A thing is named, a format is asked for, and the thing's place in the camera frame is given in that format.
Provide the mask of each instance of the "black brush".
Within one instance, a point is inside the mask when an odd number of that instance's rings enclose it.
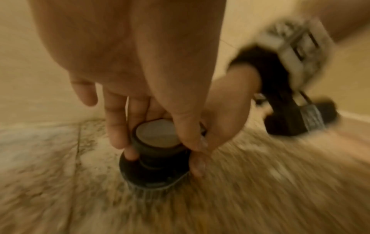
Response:
[[[119,167],[137,198],[161,198],[189,174],[191,151],[181,144],[172,121],[159,119],[139,124],[131,132],[131,142],[139,160],[129,161],[123,152]]]

